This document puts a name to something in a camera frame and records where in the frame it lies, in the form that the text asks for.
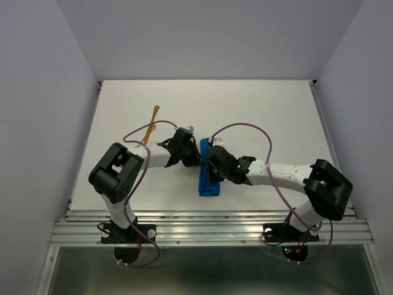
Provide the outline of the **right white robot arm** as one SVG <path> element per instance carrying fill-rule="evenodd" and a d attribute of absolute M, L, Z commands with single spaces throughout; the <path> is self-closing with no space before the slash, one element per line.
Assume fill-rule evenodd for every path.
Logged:
<path fill-rule="evenodd" d="M 273 186 L 290 213 L 282 225 L 284 236 L 296 240 L 324 219 L 341 221 L 353 184 L 330 162 L 317 159 L 311 165 L 265 163 L 255 157 L 235 158 L 222 146 L 206 153 L 207 179 L 211 183 L 229 180 L 248 186 Z M 280 189 L 303 193 L 308 200 L 293 207 Z"/>

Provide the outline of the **gold ornate fork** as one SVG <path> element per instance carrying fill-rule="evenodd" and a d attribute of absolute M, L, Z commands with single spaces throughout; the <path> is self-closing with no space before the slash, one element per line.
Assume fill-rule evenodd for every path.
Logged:
<path fill-rule="evenodd" d="M 145 145 L 147 145 L 149 138 L 151 136 L 151 133 L 156 129 L 156 125 L 153 124 L 151 126 L 148 127 L 146 134 L 144 135 L 143 139 L 142 139 L 142 143 L 144 143 Z"/>

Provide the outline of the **blue cloth napkin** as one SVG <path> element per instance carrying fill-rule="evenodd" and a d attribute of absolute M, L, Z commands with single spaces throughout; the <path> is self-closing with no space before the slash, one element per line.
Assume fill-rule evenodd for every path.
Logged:
<path fill-rule="evenodd" d="M 220 194 L 220 183 L 211 183 L 208 181 L 207 176 L 207 164 L 206 164 L 206 153 L 211 149 L 209 145 L 209 138 L 203 138 L 200 140 L 200 154 L 202 158 L 202 164 L 200 168 L 198 193 L 201 197 L 216 197 Z"/>

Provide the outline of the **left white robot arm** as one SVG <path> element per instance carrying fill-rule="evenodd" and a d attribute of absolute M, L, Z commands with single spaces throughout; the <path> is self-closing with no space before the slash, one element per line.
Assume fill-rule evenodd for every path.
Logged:
<path fill-rule="evenodd" d="M 120 143 L 112 144 L 94 169 L 88 182 L 101 196 L 116 226 L 115 234 L 123 242 L 136 237 L 136 220 L 129 199 L 149 168 L 168 168 L 182 162 L 185 167 L 202 163 L 193 128 L 176 128 L 173 137 L 162 143 L 128 149 Z"/>

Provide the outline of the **gold knife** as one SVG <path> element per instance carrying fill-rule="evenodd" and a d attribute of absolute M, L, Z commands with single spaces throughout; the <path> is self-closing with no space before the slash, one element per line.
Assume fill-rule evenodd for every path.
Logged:
<path fill-rule="evenodd" d="M 148 128 L 147 128 L 147 130 L 146 130 L 146 134 L 145 134 L 145 136 L 143 137 L 143 140 L 142 140 L 142 142 L 143 142 L 144 144 L 147 144 L 147 143 L 148 143 L 151 133 L 152 133 L 152 132 L 155 130 L 155 128 L 156 128 L 156 125 L 154 124 L 154 122 L 155 122 L 155 118 L 156 118 L 157 113 L 159 112 L 159 110 L 160 110 L 160 106 L 159 106 L 159 105 L 155 105 L 155 106 L 154 106 L 153 113 L 152 113 L 152 118 L 151 118 L 151 120 L 150 120 L 150 125 L 148 126 Z"/>

